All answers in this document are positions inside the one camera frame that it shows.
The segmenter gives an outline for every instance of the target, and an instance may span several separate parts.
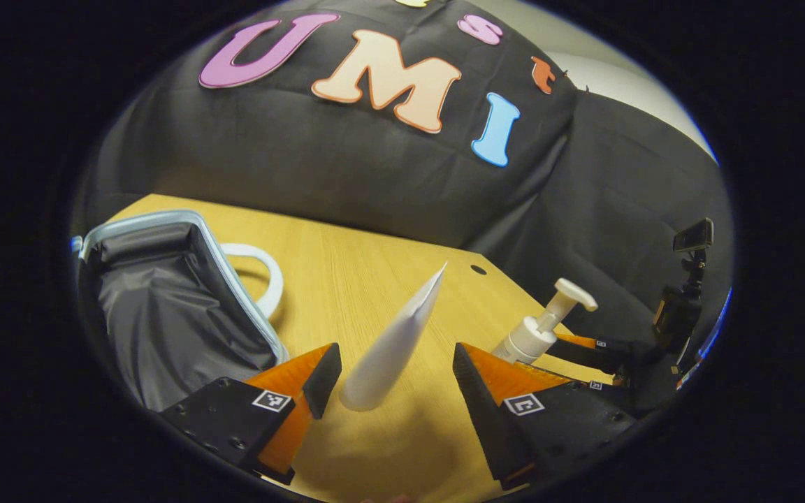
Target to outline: bag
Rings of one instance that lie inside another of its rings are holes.
[[[253,246],[220,246],[197,212],[103,224],[73,248],[80,312],[100,328],[93,347],[144,407],[162,411],[214,379],[246,380],[289,359],[268,321],[284,289],[277,262]],[[226,255],[266,265],[258,302]]]

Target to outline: letter m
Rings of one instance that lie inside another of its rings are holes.
[[[461,78],[461,71],[437,57],[406,67],[396,38],[369,29],[358,29],[352,36],[356,47],[331,77],[313,82],[312,92],[320,98],[355,103],[362,98],[358,82],[367,71],[374,109],[384,108],[411,89],[409,98],[393,108],[393,114],[412,127],[439,133],[443,102],[451,84]]]

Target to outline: table surface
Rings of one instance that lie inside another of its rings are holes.
[[[354,503],[382,503],[399,494],[423,502],[482,501],[511,492],[501,490],[486,465],[453,375],[453,350],[461,341],[492,351],[521,318],[539,315],[542,305],[482,255],[463,249],[157,194],[112,220],[181,209],[202,214],[220,242],[254,245],[278,262],[284,294],[270,321],[291,357],[340,344],[344,370],[325,416],[313,421],[294,459],[291,490]],[[259,298],[268,285],[266,267],[255,258],[229,261]],[[349,371],[447,261],[434,312],[396,386],[372,411],[346,409],[338,392]],[[562,325],[556,332],[571,335]],[[599,370],[552,356],[534,364],[575,379],[611,382]]]

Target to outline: bag handle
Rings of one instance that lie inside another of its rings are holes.
[[[269,270],[269,286],[266,287],[263,296],[256,301],[256,306],[266,318],[271,317],[275,308],[278,307],[278,303],[281,302],[282,292],[284,292],[284,275],[282,275],[281,267],[278,267],[278,262],[256,246],[242,245],[237,242],[224,242],[220,246],[222,246],[223,254],[255,258],[266,265]]]

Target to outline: soap dispenser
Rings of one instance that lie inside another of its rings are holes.
[[[511,334],[495,347],[494,356],[508,363],[531,364],[556,343],[558,338],[553,329],[577,303],[581,303],[588,312],[598,309],[597,302],[588,292],[563,277],[556,281],[555,288],[557,293],[546,306],[546,311],[539,318],[525,317]]]

